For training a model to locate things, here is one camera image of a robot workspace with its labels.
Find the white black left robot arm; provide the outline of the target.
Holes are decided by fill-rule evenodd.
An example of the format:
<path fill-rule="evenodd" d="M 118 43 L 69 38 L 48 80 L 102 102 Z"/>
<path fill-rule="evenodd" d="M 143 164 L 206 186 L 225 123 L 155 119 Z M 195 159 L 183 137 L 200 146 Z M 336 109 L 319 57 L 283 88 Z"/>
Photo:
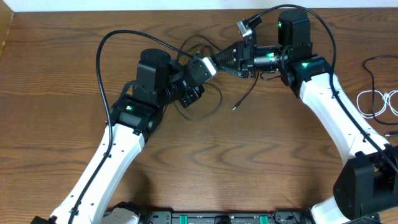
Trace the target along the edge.
<path fill-rule="evenodd" d="M 136 80 L 110 109 L 101 144 L 79 181 L 49 218 L 36 216 L 33 223 L 139 223 L 139 213 L 128 208 L 105 214 L 114 191 L 162 122 L 164 107 L 174 101 L 188 107 L 217 73 L 215 61 L 201 53 L 181 65 L 163 50 L 142 51 Z"/>

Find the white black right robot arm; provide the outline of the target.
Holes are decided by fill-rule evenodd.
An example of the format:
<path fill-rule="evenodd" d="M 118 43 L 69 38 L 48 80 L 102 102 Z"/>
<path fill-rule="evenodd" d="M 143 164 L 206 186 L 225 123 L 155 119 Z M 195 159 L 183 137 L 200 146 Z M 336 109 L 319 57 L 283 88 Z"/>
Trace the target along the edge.
<path fill-rule="evenodd" d="M 397 206 L 397 148 L 377 133 L 343 91 L 335 63 L 312 52 L 310 16 L 302 6 L 283 4 L 278 43 L 260 46 L 261 15 L 238 22 L 242 39 L 213 57 L 219 70 L 240 78 L 279 72 L 285 86 L 317 116 L 343 163 L 333 195 L 310 208 L 312 223 L 378 223 Z"/>

